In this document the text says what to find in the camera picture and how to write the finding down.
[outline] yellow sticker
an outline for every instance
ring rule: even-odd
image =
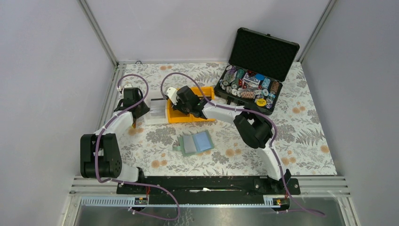
[[[260,106],[260,107],[263,107],[263,106],[266,105],[266,100],[265,100],[265,99],[258,99],[258,100],[256,101],[256,104],[257,104],[258,106]]]

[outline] floral tablecloth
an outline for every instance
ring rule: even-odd
[[[151,90],[160,90],[162,79],[171,72],[185,73],[200,86],[214,86],[227,63],[141,64],[127,65],[125,74],[143,76]],[[135,77],[125,78],[145,91]],[[164,90],[194,86],[180,75],[172,75]],[[226,100],[216,98],[217,102]],[[335,175],[336,170],[327,146],[319,117],[300,63],[294,62],[283,82],[277,105],[270,118],[278,127],[275,141],[281,162],[293,175]],[[215,149],[183,157],[174,151],[177,137],[208,130]],[[234,125],[222,121],[145,125],[142,119],[134,129],[126,129],[120,139],[122,160],[141,167],[147,176],[242,176],[266,175],[265,165],[256,151],[241,140]]]

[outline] orange object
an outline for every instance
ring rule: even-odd
[[[199,96],[200,98],[202,97],[202,94],[198,87],[192,87],[191,90]],[[213,87],[201,87],[202,92],[207,97],[211,97],[212,100],[215,99],[215,92],[213,91]],[[174,110],[172,108],[172,101],[170,99],[168,100],[168,108],[167,108],[167,113],[168,113],[168,122],[169,123],[179,123],[179,122],[193,122],[193,121],[215,121],[215,119],[202,119],[202,118],[196,118],[192,114],[185,115],[181,113],[179,110]]]

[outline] yellow box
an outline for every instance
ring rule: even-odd
[[[198,87],[192,87],[191,90],[193,91],[194,94],[202,98],[202,94]],[[201,87],[202,92],[207,97],[211,97],[212,100],[215,99],[215,92],[213,91],[213,87]],[[168,100],[168,122],[169,123],[179,123],[179,122],[193,122],[193,121],[215,121],[215,119],[202,119],[202,118],[196,118],[192,114],[185,115],[179,110],[174,110],[172,108],[172,101],[170,99]]]

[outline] white wall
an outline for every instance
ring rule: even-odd
[[[56,225],[112,65],[75,0],[2,0],[0,21],[0,225]]]
[[[229,59],[238,28],[297,42],[328,0],[88,0],[118,60]]]
[[[303,69],[362,226],[399,225],[399,1],[338,1]]]

